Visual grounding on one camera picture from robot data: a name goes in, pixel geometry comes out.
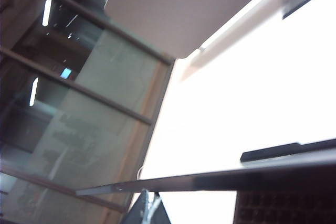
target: metal bar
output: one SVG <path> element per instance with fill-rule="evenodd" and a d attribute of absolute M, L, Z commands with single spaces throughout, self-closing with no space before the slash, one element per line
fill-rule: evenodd
<path fill-rule="evenodd" d="M 113 202 L 109 202 L 107 200 L 103 200 L 97 197 L 92 197 L 92 196 L 77 196 L 75 191 L 71 188 L 65 187 L 65 186 L 61 186 L 58 185 L 54 182 L 51 182 L 47 179 L 35 176 L 35 175 L 31 175 L 28 174 L 26 172 L 22 172 L 21 170 L 15 169 L 13 167 L 10 167 L 8 165 L 5 164 L 1 164 L 0 167 L 0 171 L 4 174 L 13 176 L 13 177 L 17 177 L 19 179 L 23 179 L 25 181 L 28 181 L 30 183 L 39 185 L 39 186 L 43 186 L 46 188 L 49 188 L 51 190 L 57 191 L 59 193 L 71 196 L 73 198 L 77 198 L 77 199 L 81 199 L 87 202 L 90 202 L 92 204 L 96 204 L 102 207 L 107 207 L 111 210 L 115 210 L 118 212 L 126 212 L 127 208 L 124 206 L 121 206 L 119 204 L 113 203 Z"/>
<path fill-rule="evenodd" d="M 110 99 L 107 99 L 105 97 L 103 97 L 102 95 L 99 95 L 95 92 L 92 92 L 91 90 L 83 87 L 82 85 L 79 85 L 73 81 L 70 81 L 70 80 L 67 80 L 67 79 L 63 79 L 61 78 L 59 75 L 55 74 L 54 72 L 52 72 L 51 70 L 49 70 L 48 68 L 45 68 L 43 66 L 41 66 L 40 64 L 37 64 L 31 60 L 28 60 L 27 58 L 3 47 L 3 46 L 0 46 L 0 52 L 5 54 L 6 56 L 12 58 L 13 60 L 16 60 L 17 62 L 27 66 L 28 68 L 30 69 L 33 69 L 34 71 L 37 71 L 39 72 L 41 75 L 49 78 L 49 79 L 53 79 L 54 81 L 64 85 L 64 86 L 67 86 L 67 87 L 70 87 L 98 102 L 101 102 L 109 107 L 112 107 L 118 111 L 120 111 L 121 113 L 123 114 L 126 114 L 136 120 L 139 120 L 145 124 L 148 124 L 148 125 L 151 125 L 152 124 L 152 120 L 143 116 L 143 115 L 140 115 Z"/>
<path fill-rule="evenodd" d="M 166 178 L 137 180 L 77 190 L 77 195 L 139 193 L 148 191 L 335 191 L 336 161 L 245 168 Z"/>
<path fill-rule="evenodd" d="M 154 123 L 149 127 L 149 129 L 147 131 L 147 134 L 146 134 L 146 137 L 145 137 L 145 140 L 144 140 L 144 144 L 141 148 L 141 153 L 139 154 L 138 169 L 136 169 L 136 171 L 135 171 L 136 173 L 139 171 L 139 169 L 141 169 L 141 166 L 143 165 L 144 160 L 146 158 L 147 150 L 148 150 L 148 147 L 149 147 L 149 144 L 150 144 L 155 126 L 156 126 L 156 122 L 157 122 L 158 117 L 159 117 L 160 109 L 161 109 L 162 102 L 163 102 L 164 96 L 165 96 L 167 88 L 168 88 L 168 84 L 169 84 L 170 77 L 172 75 L 173 68 L 174 68 L 174 64 L 171 64 L 169 66 L 169 68 L 167 69 L 166 75 L 164 77 L 163 84 L 162 84 L 162 89 L 160 91 L 160 94 L 159 94 L 159 97 L 158 97 L 158 100 L 157 100 L 157 104 L 156 104 L 156 108 L 155 108 L 154 113 L 153 113 L 153 122 Z M 126 206 L 131 205 L 132 196 L 133 195 L 130 195 L 128 197 L 128 199 L 126 200 L 126 204 L 125 204 Z"/>
<path fill-rule="evenodd" d="M 91 12 L 90 10 L 84 8 L 82 5 L 78 4 L 77 2 L 73 1 L 73 0 L 59 0 L 61 3 L 67 5 L 70 9 L 72 9 L 74 12 L 76 12 L 77 14 L 79 14 L 80 16 L 88 19 L 90 22 L 94 23 L 95 25 L 97 25 L 100 28 L 103 29 L 108 29 L 116 34 L 118 34 L 120 37 L 124 38 L 125 40 L 129 41 L 130 43 L 132 43 L 133 45 L 139 47 L 140 49 L 148 52 L 150 55 L 156 57 L 158 60 L 160 60 L 161 62 L 170 65 L 173 61 L 169 58 L 171 58 L 170 56 L 168 56 L 167 54 L 164 53 L 160 53 L 156 50 L 154 50 L 153 48 L 151 48 L 150 46 L 144 44 L 143 42 L 139 41 L 138 39 L 134 38 L 132 35 L 128 34 L 127 32 L 125 32 L 124 30 L 122 30 L 121 28 L 119 28 L 118 26 L 98 17 L 97 15 L 95 15 L 93 12 Z"/>

